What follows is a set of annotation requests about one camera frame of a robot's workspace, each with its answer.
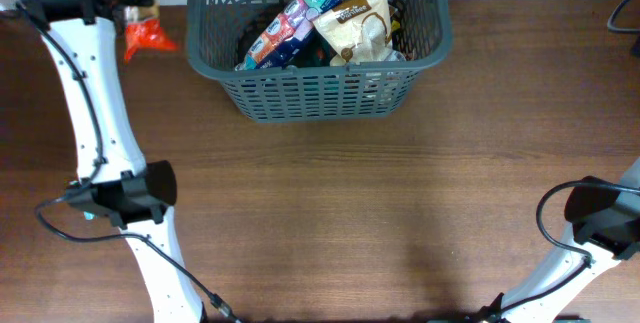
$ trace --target basket rim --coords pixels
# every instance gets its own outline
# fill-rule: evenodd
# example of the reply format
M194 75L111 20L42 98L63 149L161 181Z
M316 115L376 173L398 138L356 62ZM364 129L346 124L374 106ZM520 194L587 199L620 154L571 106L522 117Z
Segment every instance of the basket rim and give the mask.
M424 58L406 62L366 62L342 67L288 67L286 69L276 67L246 71L223 71L211 67L202 60L198 49L198 33L201 28L198 18L202 11L202 0L187 0L187 58L196 72L218 81L265 80L295 76L332 76L387 70L399 72L421 71L442 62L453 46L453 29L451 27L451 18L449 17L448 1L437 0L437 5L442 29L441 40L436 49Z

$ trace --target brown table surface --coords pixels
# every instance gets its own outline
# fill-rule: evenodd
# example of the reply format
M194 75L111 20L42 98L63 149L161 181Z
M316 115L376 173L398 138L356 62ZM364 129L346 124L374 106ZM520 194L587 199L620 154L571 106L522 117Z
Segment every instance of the brown table surface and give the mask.
M605 29L618 1L451 0L453 51L386 119L259 125L182 52L120 64L140 147L176 170L188 268L255 320L489 304L550 249L534 219L547 189L617 181L640 155L635 37ZM68 243L33 218L76 157L53 63L23 23L0 20L0 321L151 322L124 242ZM184 45L185 9L163 9L162 23ZM561 196L546 215L554 234ZM112 232L66 207L48 215L79 235ZM565 313L634 321L638 277L638 259L623 262Z

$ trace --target cable connector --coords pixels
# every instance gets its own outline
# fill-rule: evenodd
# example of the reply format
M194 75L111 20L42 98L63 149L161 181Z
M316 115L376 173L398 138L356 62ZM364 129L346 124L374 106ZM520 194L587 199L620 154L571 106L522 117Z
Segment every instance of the cable connector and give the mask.
M209 300L211 301L211 305L213 308L217 309L220 314L222 314L225 318L234 321L235 323L242 323L238 317L233 314L233 310L231 306L227 304L219 295L215 293L208 294Z

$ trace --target food package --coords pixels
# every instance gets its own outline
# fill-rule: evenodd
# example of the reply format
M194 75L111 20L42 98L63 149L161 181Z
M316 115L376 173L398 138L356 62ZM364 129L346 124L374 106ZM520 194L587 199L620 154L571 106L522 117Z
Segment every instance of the food package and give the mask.
M291 0L235 70L283 67L313 38L311 22L340 3L342 0Z
M313 25L338 53L332 66L384 61L393 51L387 0L347 0Z
M164 51L178 50L178 46L160 26L160 13L157 4L151 7L125 7L124 13L127 24L125 29L127 50L124 54L126 63L141 48Z

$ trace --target orange object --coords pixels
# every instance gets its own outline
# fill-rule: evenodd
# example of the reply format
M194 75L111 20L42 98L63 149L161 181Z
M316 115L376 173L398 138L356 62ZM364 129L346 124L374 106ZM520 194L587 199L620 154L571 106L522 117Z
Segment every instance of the orange object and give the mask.
M126 63L140 48L150 48L164 51L177 51L178 46L167 37L160 27L158 18L147 19L144 22L129 23L126 30L127 51L124 54Z

